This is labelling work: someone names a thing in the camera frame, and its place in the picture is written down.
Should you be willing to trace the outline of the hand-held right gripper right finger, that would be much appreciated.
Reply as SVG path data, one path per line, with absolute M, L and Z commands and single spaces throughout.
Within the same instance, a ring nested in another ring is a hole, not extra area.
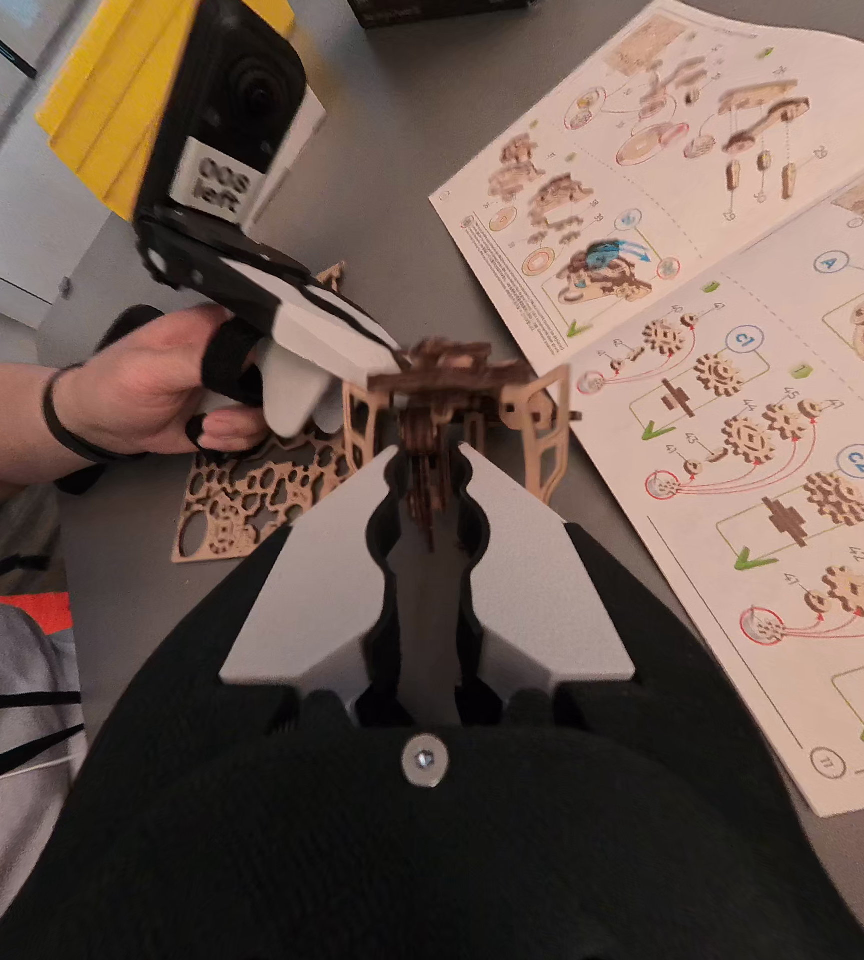
M 469 570 L 481 632 L 474 673 L 489 687 L 622 682 L 634 665 L 562 518 L 461 442 L 462 493 L 484 516 Z

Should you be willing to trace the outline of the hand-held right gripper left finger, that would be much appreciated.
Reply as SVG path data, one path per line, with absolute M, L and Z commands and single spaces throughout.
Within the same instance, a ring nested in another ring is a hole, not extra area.
M 369 685 L 364 641 L 386 578 L 366 528 L 390 493 L 398 451 L 384 449 L 294 522 L 222 665 L 225 684 Z

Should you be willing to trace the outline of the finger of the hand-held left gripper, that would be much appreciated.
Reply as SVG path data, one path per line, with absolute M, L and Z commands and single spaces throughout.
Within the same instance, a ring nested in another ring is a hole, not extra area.
M 303 284 L 306 339 L 341 356 L 396 356 L 400 348 L 377 320 L 338 293 Z
M 343 381 L 366 385 L 379 375 L 396 375 L 397 346 L 378 324 L 357 308 L 339 307 L 330 291 L 294 285 L 272 273 L 222 258 L 247 283 L 276 301 L 271 307 L 270 339 Z

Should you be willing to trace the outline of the wooden legged model piece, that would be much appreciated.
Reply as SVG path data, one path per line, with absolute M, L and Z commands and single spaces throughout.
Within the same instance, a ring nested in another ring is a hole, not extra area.
M 582 418 L 570 404 L 570 368 L 560 365 L 537 377 L 528 362 L 493 362 L 491 353 L 487 342 L 430 338 L 396 354 L 399 373 L 371 376 L 364 388 L 344 382 L 344 448 L 349 455 L 365 454 L 354 472 L 377 455 L 382 414 L 391 415 L 403 452 L 401 413 L 410 402 L 432 402 L 451 410 L 445 415 L 450 423 L 443 431 L 448 454 L 454 426 L 462 426 L 464 442 L 482 454 L 491 427 L 504 426 L 516 432 L 522 444 L 524 486 L 544 505 L 550 505 L 567 472 L 570 428 Z M 407 491 L 407 455 L 406 462 Z

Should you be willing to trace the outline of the wooden gear mechanism model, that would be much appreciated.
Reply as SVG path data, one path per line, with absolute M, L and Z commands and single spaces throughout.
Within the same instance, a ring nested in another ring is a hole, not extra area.
M 412 521 L 434 551 L 435 516 L 449 500 L 450 463 L 444 429 L 451 410 L 430 401 L 410 402 L 399 419 L 402 450 L 407 455 L 409 487 L 406 504 Z

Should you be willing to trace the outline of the black model kit box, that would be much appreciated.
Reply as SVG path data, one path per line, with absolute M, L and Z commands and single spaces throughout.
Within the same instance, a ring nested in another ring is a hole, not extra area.
M 365 30 L 527 10 L 535 1 L 348 1 Z

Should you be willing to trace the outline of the model instruction booklet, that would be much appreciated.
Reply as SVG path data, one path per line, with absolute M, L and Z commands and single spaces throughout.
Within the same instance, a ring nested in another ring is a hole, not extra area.
M 429 198 L 817 814 L 864 810 L 864 43 L 651 2 Z

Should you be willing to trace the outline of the person's left hand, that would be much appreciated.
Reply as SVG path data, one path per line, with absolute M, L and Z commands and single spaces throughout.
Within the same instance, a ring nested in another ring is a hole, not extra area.
M 152 319 L 54 384 L 58 421 L 120 454 L 192 452 L 188 421 L 203 396 L 201 361 L 230 314 L 201 305 Z

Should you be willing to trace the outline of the yellow plastic bin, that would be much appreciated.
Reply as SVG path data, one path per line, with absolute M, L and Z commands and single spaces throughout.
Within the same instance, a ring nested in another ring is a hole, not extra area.
M 199 2 L 102 2 L 36 115 L 56 157 L 132 224 Z M 294 25 L 285 2 L 245 3 L 289 42 L 279 30 Z

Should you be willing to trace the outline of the white cardboard tray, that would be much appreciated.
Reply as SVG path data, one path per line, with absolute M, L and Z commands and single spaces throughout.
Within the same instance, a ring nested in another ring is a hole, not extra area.
M 325 118 L 325 107 L 319 101 L 315 91 L 306 85 L 301 103 L 290 126 L 243 215 L 240 227 L 244 234 L 251 237 L 255 233 L 272 199 L 281 188 L 286 176 L 294 169 L 302 152 L 319 132 Z

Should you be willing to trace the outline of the perforated wooden part sheet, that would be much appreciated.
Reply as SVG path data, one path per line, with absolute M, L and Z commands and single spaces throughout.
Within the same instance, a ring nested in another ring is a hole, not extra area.
M 364 460 L 364 453 L 346 453 L 343 429 L 325 435 L 314 425 L 294 438 L 272 436 L 249 454 L 196 452 L 172 562 L 245 558 L 329 496 Z

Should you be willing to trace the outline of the black textured wrist rest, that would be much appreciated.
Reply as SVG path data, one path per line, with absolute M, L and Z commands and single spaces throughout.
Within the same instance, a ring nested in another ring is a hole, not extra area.
M 99 354 L 132 332 L 163 316 L 163 311 L 148 304 L 136 304 L 127 307 L 112 322 L 110 327 L 96 343 L 93 354 Z

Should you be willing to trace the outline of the white cabinet panel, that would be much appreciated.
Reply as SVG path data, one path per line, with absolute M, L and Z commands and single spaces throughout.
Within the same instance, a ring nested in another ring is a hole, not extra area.
M 33 330 L 109 217 L 35 118 L 99 6 L 0 2 L 0 314 Z

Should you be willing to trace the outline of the orange red object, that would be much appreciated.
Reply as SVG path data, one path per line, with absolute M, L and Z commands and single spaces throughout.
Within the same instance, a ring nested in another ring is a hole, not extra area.
M 0 595 L 0 605 L 23 611 L 45 635 L 70 630 L 74 625 L 65 591 Z

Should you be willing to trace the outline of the black wristband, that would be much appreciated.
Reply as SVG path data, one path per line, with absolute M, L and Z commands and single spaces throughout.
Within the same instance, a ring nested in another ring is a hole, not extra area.
M 60 378 L 82 366 L 83 364 L 72 364 L 60 367 L 53 371 L 45 382 L 42 391 L 41 414 L 51 437 L 64 449 L 90 464 L 105 466 L 114 463 L 139 461 L 147 457 L 149 453 L 146 451 L 124 453 L 97 446 L 70 431 L 62 423 L 54 406 L 54 388 Z

